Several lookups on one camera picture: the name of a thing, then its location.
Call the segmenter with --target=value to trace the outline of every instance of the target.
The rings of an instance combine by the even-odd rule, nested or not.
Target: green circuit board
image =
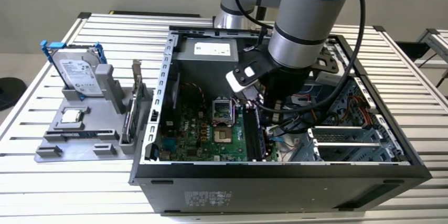
[[[234,127],[214,127],[210,113],[204,113],[200,118],[199,112],[190,106],[183,105],[180,108],[176,150],[168,152],[163,148],[160,159],[184,162],[247,161],[243,109],[240,107],[235,109]]]

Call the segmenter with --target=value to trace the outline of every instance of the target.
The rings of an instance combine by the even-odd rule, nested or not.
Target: blue drive bracket
[[[70,88],[68,88],[68,84],[67,84],[67,82],[66,82],[66,80],[64,80],[64,78],[63,78],[62,72],[60,72],[59,69],[58,69],[58,66],[56,66],[56,64],[55,64],[54,58],[52,58],[52,56],[51,56],[51,54],[50,54],[50,51],[48,51],[48,48],[51,48],[51,49],[62,49],[62,48],[64,48],[64,47],[66,47],[66,43],[63,43],[63,42],[52,42],[50,46],[55,45],[55,46],[56,46],[55,48],[52,48],[52,47],[47,47],[47,43],[48,43],[48,42],[47,42],[46,40],[43,40],[43,41],[40,42],[40,49],[42,49],[42,51],[43,51],[44,54],[46,54],[50,63],[55,66],[56,72],[58,72],[59,76],[60,76],[62,79],[63,79],[66,89],[70,89]]]
[[[99,42],[96,42],[95,45],[92,45],[92,46],[76,46],[76,45],[68,46],[64,42],[58,42],[58,41],[52,42],[48,46],[47,46],[47,44],[48,44],[48,42],[46,40],[43,40],[40,42],[40,49],[46,54],[50,63],[52,63],[52,65],[55,66],[56,72],[63,79],[64,88],[67,90],[70,90],[68,84],[67,84],[67,82],[63,78],[62,72],[58,69],[58,65],[55,64],[55,61],[54,61],[54,58],[52,58],[52,55],[55,54],[55,52],[58,50],[64,49],[64,48],[95,48],[96,51],[98,51],[98,56],[99,56],[99,59],[100,59],[100,63],[107,64],[107,59],[106,59],[106,56],[104,56],[104,49],[103,49],[103,46]],[[86,98],[86,96],[82,93],[79,93],[79,97],[80,97],[82,100]]]
[[[95,48],[99,50],[99,55],[100,55],[100,62],[103,63],[103,64],[107,64],[107,59],[106,59],[106,56],[104,56],[104,50],[103,50],[103,46],[102,46],[102,44],[98,42],[98,43],[95,43]]]

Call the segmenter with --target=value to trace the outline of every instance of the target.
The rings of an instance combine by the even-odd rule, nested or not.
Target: label sticker
[[[198,42],[195,44],[195,55],[231,56],[231,44]]]
[[[232,198],[231,191],[187,191],[186,204],[194,206],[228,206]]]
[[[103,95],[91,65],[83,60],[60,60],[66,76],[78,92],[84,95]]]

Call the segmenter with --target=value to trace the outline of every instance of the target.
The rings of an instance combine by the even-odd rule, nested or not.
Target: motherboard
[[[220,105],[216,110],[207,111],[188,103],[180,105],[176,136],[162,139],[162,161],[248,161],[244,109],[239,104],[230,104],[230,108]],[[230,120],[216,124],[216,118]],[[267,149],[271,153],[276,153],[274,148],[275,144],[268,143]],[[266,160],[276,161],[276,155],[267,155]]]

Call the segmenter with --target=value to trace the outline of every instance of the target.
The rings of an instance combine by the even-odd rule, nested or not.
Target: aluminum workbench
[[[168,25],[211,27],[212,19],[92,14],[76,20],[64,41],[103,44],[123,86],[134,82],[132,59],[142,60],[144,82],[155,87]],[[358,26],[335,26],[332,33],[355,46]],[[359,59],[434,176],[374,210],[162,217],[140,188],[128,185],[131,160],[36,164],[34,153],[63,100],[63,82],[47,63],[0,126],[0,222],[448,223],[448,102],[378,27],[366,28]]]
[[[431,60],[426,63],[426,68],[448,68],[448,30],[426,29],[418,42],[427,43],[443,60]]]

